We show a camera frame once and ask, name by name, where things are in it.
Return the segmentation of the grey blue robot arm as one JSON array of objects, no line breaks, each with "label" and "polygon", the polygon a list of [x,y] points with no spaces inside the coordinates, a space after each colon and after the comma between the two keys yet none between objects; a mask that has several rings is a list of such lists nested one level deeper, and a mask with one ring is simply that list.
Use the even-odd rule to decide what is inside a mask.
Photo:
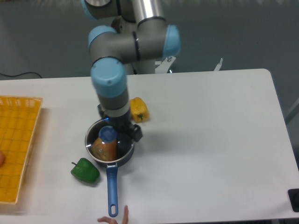
[{"label": "grey blue robot arm", "polygon": [[142,131],[131,122],[125,65],[178,55],[179,30],[167,23],[159,0],[84,0],[81,4],[93,19],[114,19],[113,25],[95,27],[88,36],[100,116],[139,141]]}]

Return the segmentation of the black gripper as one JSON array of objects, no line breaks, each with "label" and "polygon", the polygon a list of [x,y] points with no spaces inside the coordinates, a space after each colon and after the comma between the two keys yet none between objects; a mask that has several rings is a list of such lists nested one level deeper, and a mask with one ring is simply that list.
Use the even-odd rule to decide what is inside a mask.
[{"label": "black gripper", "polygon": [[99,104],[98,112],[102,120],[107,121],[116,131],[125,133],[135,142],[143,137],[141,127],[131,123],[131,111],[128,104],[117,110],[105,109]]}]

